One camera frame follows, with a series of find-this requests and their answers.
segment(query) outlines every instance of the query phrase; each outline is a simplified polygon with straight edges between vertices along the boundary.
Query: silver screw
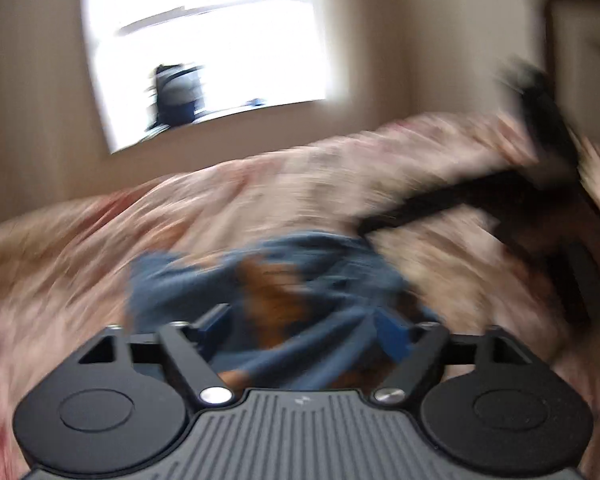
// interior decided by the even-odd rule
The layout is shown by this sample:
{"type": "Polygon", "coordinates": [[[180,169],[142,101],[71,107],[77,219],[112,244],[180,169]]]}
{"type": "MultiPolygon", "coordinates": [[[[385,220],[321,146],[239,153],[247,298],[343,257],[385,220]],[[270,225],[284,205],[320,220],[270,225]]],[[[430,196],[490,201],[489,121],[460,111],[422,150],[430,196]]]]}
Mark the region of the silver screw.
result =
{"type": "Polygon", "coordinates": [[[405,394],[400,388],[380,388],[374,392],[374,399],[376,402],[385,404],[387,406],[400,404],[406,398],[407,394],[405,394]]]}
{"type": "Polygon", "coordinates": [[[233,396],[234,394],[231,393],[231,390],[222,386],[212,386],[200,392],[200,399],[204,400],[207,404],[224,404],[225,402],[229,402],[233,396]]]}
{"type": "Polygon", "coordinates": [[[440,325],[440,323],[438,323],[437,321],[423,321],[422,323],[418,323],[418,326],[424,328],[425,330],[427,328],[433,328],[438,325],[440,325]]]}

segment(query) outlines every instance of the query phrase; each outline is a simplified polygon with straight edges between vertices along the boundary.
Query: bright window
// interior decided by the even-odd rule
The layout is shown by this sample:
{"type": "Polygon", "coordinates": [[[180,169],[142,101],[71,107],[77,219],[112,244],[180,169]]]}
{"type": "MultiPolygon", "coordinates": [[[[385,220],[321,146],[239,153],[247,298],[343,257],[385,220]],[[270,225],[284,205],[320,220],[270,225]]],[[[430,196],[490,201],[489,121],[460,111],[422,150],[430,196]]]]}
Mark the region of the bright window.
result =
{"type": "Polygon", "coordinates": [[[155,121],[154,71],[201,66],[204,117],[324,98],[311,0],[88,0],[92,72],[111,151],[155,121]]]}

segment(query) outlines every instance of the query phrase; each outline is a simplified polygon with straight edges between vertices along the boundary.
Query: bed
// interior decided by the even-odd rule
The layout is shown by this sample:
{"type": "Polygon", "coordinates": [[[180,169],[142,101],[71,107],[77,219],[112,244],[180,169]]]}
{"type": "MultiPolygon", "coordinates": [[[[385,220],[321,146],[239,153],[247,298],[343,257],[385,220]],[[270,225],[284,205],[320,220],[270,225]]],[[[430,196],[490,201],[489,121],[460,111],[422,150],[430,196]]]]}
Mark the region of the bed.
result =
{"type": "MultiPolygon", "coordinates": [[[[600,149],[585,144],[600,204],[600,149]]],[[[509,116],[420,116],[376,132],[233,160],[0,225],[0,480],[27,471],[11,432],[19,400],[105,325],[129,326],[129,262],[151,250],[199,262],[298,230],[354,235],[356,219],[440,182],[533,159],[509,116]]],[[[571,342],[549,301],[530,292],[490,220],[459,208],[374,235],[455,332],[500,324],[554,364],[592,406],[582,469],[600,480],[600,329],[571,342]]]]}

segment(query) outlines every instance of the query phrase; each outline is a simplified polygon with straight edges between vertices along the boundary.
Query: dark object in window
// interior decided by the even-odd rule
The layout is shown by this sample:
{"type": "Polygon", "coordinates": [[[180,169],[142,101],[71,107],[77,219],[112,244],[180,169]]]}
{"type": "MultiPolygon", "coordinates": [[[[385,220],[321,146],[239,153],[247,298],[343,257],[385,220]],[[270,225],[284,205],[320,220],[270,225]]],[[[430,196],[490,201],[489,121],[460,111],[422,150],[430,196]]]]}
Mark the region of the dark object in window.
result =
{"type": "Polygon", "coordinates": [[[160,65],[155,69],[155,125],[180,126],[192,123],[204,109],[198,76],[199,66],[160,65]]]}

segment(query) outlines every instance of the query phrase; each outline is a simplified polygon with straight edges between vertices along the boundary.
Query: blue cloth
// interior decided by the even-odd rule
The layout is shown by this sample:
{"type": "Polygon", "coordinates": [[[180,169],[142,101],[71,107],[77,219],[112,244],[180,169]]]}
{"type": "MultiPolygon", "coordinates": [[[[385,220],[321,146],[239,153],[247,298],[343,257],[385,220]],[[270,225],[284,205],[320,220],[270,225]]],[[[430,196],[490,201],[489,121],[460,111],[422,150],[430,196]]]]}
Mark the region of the blue cloth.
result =
{"type": "MultiPolygon", "coordinates": [[[[405,355],[396,345],[408,348],[396,334],[407,332],[409,320],[390,316],[404,329],[398,332],[382,328],[386,317],[378,323],[379,314],[398,307],[408,284],[360,238],[298,232],[229,252],[210,269],[179,267],[178,258],[147,253],[132,263],[134,331],[193,322],[229,303],[231,330],[210,361],[216,372],[240,370],[253,386],[315,390],[387,354],[405,355]],[[263,344],[280,334],[279,344],[263,344]],[[387,344],[394,351],[383,351],[387,344]]],[[[436,319],[426,308],[416,318],[436,319]]]]}

